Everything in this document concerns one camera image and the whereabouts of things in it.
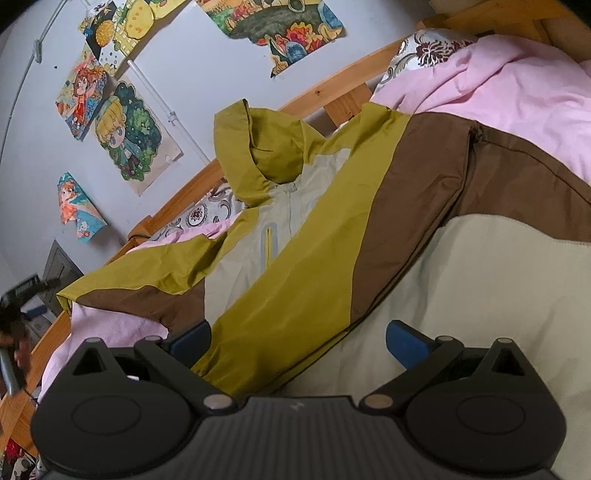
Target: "gray door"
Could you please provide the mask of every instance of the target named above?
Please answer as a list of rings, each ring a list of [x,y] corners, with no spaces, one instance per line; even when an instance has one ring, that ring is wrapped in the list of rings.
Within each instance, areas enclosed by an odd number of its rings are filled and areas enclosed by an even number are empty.
[[[53,241],[49,257],[43,272],[43,280],[48,278],[61,278],[61,285],[54,290],[47,291],[41,295],[41,301],[49,308],[57,317],[61,313],[61,305],[57,301],[56,294],[63,288],[66,288],[70,283],[78,280],[82,276],[82,272],[76,264],[70,260],[70,257],[61,249],[57,241]]]

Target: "bedding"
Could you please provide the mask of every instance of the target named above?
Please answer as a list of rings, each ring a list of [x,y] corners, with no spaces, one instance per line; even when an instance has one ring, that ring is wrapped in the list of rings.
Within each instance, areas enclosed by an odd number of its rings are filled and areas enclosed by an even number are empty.
[[[512,133],[591,183],[591,77],[555,47],[489,35],[445,63],[405,72],[372,101],[405,113],[452,113]]]
[[[447,28],[416,31],[400,44],[398,53],[392,58],[388,70],[375,88],[374,95],[400,73],[444,63],[452,54],[473,44],[476,40],[476,37]]]
[[[172,233],[223,222],[236,216],[245,208],[246,205],[236,198],[230,185],[222,179],[220,185],[210,190],[197,203],[187,207],[175,220],[158,230],[150,240],[157,241]]]
[[[216,223],[206,223],[202,226],[169,232],[168,235],[161,235],[159,240],[144,242],[138,247],[131,249],[126,255],[139,249],[185,242],[198,235],[216,238],[226,231],[234,223],[236,218],[237,215]],[[133,346],[135,342],[148,335],[158,335],[162,338],[168,336],[168,330],[152,320],[126,313],[93,309],[78,305],[77,303],[72,304],[70,320],[71,334],[53,352],[43,372],[39,401],[43,399],[43,396],[55,380],[57,374],[85,339],[99,337],[105,341],[108,347],[114,348]]]

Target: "wall pipe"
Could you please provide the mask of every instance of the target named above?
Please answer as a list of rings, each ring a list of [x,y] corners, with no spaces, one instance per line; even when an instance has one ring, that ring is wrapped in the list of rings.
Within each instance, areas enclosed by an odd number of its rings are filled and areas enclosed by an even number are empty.
[[[144,87],[149,91],[150,95],[154,97],[156,102],[160,105],[162,110],[167,113],[168,121],[172,123],[176,128],[178,128],[183,135],[183,137],[191,144],[197,155],[199,156],[199,160],[203,162],[204,165],[207,165],[210,160],[205,154],[205,152],[199,147],[199,144],[195,141],[195,139],[191,136],[191,134],[187,131],[181,121],[178,119],[177,114],[174,110],[172,110],[164,101],[164,99],[160,96],[160,94],[156,91],[156,89],[152,86],[150,81],[145,77],[143,72],[139,69],[139,67],[135,64],[133,60],[128,60],[127,65],[131,68],[134,73],[139,77],[139,81],[144,85]]]

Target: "paper drawing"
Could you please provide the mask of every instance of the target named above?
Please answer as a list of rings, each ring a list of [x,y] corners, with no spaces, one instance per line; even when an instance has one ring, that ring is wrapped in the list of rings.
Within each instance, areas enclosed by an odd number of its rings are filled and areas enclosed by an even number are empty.
[[[269,45],[271,78],[345,33],[319,0],[196,0],[230,38]]]
[[[64,173],[57,183],[57,194],[61,222],[65,225],[75,220],[76,236],[81,242],[90,240],[107,224],[69,172]]]
[[[138,195],[181,154],[125,76],[101,107],[95,131],[123,179]]]
[[[154,14],[145,0],[113,0],[88,10],[79,30],[99,63],[114,76],[153,24]]]
[[[164,18],[170,12],[180,7],[187,0],[146,0],[150,4],[150,8],[154,13],[154,18]]]
[[[85,45],[56,99],[57,110],[75,139],[80,140],[90,124],[103,99],[106,82],[105,69]]]

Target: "blonde cartoon character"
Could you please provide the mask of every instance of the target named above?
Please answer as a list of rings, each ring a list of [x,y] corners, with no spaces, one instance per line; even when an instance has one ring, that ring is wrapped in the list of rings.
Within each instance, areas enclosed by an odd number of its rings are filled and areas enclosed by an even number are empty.
[[[110,96],[99,112],[96,121],[96,136],[125,180],[144,179],[144,171],[139,160],[142,149],[126,138],[126,115],[117,96]]]
[[[72,117],[72,126],[76,129],[83,128],[86,125],[86,102],[94,94],[98,80],[97,73],[87,67],[81,68],[76,75],[72,96],[76,103],[65,114],[66,118]]]

